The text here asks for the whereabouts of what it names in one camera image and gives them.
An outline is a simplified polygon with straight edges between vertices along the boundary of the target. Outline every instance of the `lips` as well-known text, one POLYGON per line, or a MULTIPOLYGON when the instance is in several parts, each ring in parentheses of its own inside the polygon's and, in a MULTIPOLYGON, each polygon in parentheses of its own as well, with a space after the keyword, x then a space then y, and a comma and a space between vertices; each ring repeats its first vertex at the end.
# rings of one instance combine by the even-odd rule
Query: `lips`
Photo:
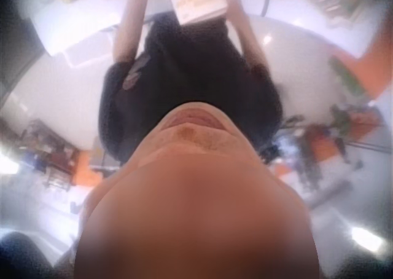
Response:
POLYGON ((217 118, 207 111, 197 108, 185 109, 177 112, 168 119, 162 129, 165 130, 167 128, 186 123, 201 125, 203 127, 211 127, 218 130, 225 130, 225 127, 217 118))

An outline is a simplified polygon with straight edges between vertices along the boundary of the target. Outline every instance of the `mouth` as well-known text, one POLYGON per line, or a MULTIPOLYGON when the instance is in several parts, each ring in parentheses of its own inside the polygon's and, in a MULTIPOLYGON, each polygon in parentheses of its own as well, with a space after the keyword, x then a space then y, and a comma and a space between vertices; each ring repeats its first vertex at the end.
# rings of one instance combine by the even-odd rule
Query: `mouth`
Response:
POLYGON ((217 118, 207 111, 198 108, 190 108, 177 112, 168 119, 162 130, 186 123, 215 128, 217 130, 226 130, 217 118))

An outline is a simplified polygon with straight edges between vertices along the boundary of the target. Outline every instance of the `person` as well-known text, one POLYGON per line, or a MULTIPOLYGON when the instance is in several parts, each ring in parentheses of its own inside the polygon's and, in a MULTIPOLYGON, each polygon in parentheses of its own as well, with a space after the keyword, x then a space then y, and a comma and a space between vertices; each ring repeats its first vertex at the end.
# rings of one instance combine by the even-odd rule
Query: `person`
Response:
POLYGON ((317 278, 308 211, 259 157, 281 122, 240 0, 224 18, 159 15, 136 58, 147 0, 129 0, 99 130, 123 165, 88 197, 75 278, 317 278))

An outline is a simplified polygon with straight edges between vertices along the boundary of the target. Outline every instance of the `skin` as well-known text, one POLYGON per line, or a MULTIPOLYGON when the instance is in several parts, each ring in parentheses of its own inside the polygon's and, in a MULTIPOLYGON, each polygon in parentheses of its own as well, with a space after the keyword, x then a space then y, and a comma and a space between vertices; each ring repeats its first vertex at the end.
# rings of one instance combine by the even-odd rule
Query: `skin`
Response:
MULTIPOLYGON (((264 63, 238 0, 228 3, 248 63, 264 63)), ((145 6, 146 0, 130 0, 116 61, 134 60, 145 6)), ((270 173, 231 119, 206 103, 183 104, 162 118, 91 193, 81 224, 76 278, 319 273, 303 202, 270 173)))

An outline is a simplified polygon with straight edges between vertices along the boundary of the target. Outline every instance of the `dark clothing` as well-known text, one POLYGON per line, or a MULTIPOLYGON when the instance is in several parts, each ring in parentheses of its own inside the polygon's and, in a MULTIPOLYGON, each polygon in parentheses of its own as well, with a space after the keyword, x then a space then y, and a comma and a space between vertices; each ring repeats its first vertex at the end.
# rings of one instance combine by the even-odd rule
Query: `dark clothing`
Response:
POLYGON ((101 141, 126 162, 170 110, 195 101, 226 113, 257 151, 281 122, 281 103, 267 69, 249 69, 229 40, 224 19, 181 27, 174 14, 161 15, 134 64, 116 63, 107 72, 101 141))

